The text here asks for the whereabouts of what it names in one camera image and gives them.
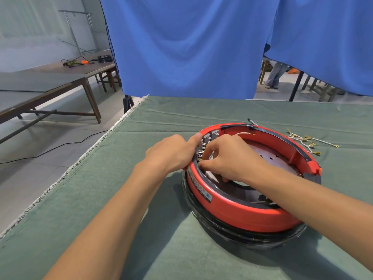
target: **label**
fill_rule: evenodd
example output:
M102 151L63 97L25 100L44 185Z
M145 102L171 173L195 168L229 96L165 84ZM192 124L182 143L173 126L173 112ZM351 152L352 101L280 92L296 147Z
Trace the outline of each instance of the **label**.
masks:
M195 188L198 190L198 192L203 196L205 200L207 200L209 203L211 203L212 195L210 195L198 182L197 179L194 177L192 170L190 167L188 167L188 174L189 177L192 179L193 184Z

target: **person's right hand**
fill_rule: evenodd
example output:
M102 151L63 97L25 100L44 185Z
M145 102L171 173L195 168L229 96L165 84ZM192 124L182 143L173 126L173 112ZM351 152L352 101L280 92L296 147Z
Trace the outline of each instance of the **person's right hand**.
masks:
M212 152L214 158L209 160ZM224 134L209 142L198 166L223 178L255 187L271 176L273 166L239 136Z

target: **jeans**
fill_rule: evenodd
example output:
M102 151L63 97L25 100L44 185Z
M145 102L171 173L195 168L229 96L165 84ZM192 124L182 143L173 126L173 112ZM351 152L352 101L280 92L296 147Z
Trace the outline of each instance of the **jeans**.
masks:
M287 68L288 65L276 62L268 76L268 80L264 84L269 86L277 86L279 84L280 77L286 72Z

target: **floor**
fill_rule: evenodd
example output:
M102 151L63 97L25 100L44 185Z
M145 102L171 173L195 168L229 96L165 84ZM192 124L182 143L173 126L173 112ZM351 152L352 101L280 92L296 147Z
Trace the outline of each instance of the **floor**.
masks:
M254 99L287 100L298 75L284 74L279 89L257 87ZM96 98L102 123L94 117L51 115L47 119L0 144L0 163L15 159L34 157L63 143L78 142L87 136L110 129L123 116L123 93L114 93L108 87L107 93L93 78L91 87ZM297 93L295 101L317 102L318 96L309 91ZM373 104L373 97L346 94L338 95L337 104ZM40 108L64 111L87 112L90 105L81 88L74 89L59 98L49 101ZM28 114L23 120L14 118L0 125L0 137L4 137L30 122L35 115ZM39 158L26 159L8 164L0 164L0 233L35 201L51 184L75 163L101 136L96 134L80 144L62 146Z

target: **blue curtain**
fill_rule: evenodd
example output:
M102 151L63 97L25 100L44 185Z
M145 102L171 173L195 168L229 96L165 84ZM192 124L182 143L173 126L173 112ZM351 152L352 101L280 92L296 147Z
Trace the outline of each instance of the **blue curtain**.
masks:
M373 0L280 0L268 58L373 95Z
M124 93L253 98L279 0L100 0Z

